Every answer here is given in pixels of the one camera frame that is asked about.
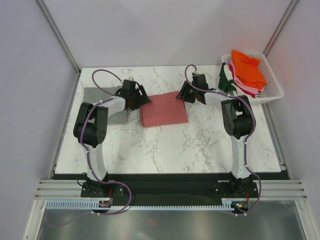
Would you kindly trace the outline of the salmon pink t shirt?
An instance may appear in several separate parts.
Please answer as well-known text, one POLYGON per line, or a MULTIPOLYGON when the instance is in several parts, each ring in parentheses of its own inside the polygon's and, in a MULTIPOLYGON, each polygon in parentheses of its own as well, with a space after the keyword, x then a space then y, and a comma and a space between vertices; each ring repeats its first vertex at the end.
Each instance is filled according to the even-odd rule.
POLYGON ((176 98, 178 91, 150 96, 151 103, 140 107, 140 123, 143 127, 158 127, 187 123, 185 103, 176 98))

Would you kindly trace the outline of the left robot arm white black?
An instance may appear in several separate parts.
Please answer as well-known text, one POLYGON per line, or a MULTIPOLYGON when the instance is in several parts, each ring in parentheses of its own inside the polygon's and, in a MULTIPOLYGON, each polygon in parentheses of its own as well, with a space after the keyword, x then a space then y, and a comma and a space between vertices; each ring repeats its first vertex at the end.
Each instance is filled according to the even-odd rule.
POLYGON ((122 87, 108 99, 99 100, 97 103, 83 102, 80 105, 73 135, 85 149, 87 162, 81 197, 104 198, 109 195, 111 186, 108 183, 102 146, 107 136, 109 118, 125 110, 138 110, 150 102, 143 85, 126 79, 122 87))

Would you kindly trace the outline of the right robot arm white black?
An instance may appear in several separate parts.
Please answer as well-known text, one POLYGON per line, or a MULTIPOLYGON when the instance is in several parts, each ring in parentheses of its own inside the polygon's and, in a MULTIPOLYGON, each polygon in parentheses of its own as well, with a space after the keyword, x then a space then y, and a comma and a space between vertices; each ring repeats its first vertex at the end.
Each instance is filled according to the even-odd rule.
POLYGON ((221 92, 209 88, 204 74, 193 74, 192 81, 184 81, 176 96, 187 103, 199 101, 222 110, 223 126, 231 139, 232 167, 227 182, 216 181, 213 191, 219 197, 256 198, 259 196, 254 178, 258 176, 248 167, 249 140, 256 128, 256 119, 249 99, 234 90, 221 92))

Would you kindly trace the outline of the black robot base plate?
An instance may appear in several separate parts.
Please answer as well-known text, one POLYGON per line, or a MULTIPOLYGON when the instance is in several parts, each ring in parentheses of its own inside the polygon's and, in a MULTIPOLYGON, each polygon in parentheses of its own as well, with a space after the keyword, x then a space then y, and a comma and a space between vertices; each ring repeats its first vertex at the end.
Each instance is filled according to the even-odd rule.
MULTIPOLYGON (((227 182, 229 178, 230 173, 110 173, 111 188, 107 197, 117 206, 204 206, 221 204, 223 198, 246 201, 257 198, 216 195, 214 183, 227 182)), ((53 180, 76 180, 82 189, 86 174, 54 174, 53 180)))

